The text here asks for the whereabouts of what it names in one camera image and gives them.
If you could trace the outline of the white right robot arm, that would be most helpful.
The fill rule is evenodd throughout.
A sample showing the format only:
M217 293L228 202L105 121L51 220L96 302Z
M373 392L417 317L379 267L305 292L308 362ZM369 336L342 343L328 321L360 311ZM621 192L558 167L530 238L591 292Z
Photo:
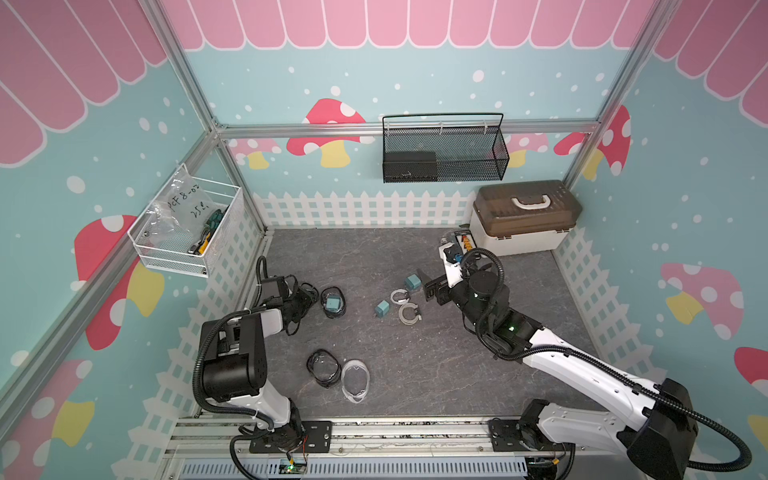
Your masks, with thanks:
M509 290L491 266L450 265L427 282L425 296L459 308L469 331L498 359L542 371L602 406L570 412L536 400L521 419L524 438L624 454L653 479L681 479L691 468L698 428L687 389L616 370L569 344L541 322L511 308Z

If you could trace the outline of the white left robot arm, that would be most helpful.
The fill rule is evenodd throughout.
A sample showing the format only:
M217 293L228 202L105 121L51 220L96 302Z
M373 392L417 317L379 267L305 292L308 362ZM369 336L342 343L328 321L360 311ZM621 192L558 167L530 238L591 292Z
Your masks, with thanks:
M192 376L205 411L248 416L256 427L284 437L303 432L300 414L268 379L265 339L286 330L295 293L282 276L259 282L253 307L203 324Z

